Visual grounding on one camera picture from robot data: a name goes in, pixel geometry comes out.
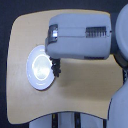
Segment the wooden table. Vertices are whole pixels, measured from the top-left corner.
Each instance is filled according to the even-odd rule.
[[[107,118],[111,96],[123,83],[122,70],[112,56],[104,61],[62,59],[62,73],[46,91],[35,90],[28,82],[26,61],[29,53],[44,44],[50,18],[66,12],[92,13],[45,11],[21,16],[13,24],[7,63],[7,114],[12,124],[61,111]]]

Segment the gray robot arm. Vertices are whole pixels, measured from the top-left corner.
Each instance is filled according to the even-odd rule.
[[[107,59],[113,54],[117,63],[128,68],[128,5],[117,20],[108,13],[60,14],[51,18],[45,51],[59,76],[60,59]]]

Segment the gray floor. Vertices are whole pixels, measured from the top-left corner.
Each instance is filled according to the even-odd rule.
[[[52,9],[92,9],[113,13],[119,12],[127,3],[128,0],[0,0],[0,127],[28,127],[28,124],[9,124],[6,112],[7,51],[11,27],[18,16]]]

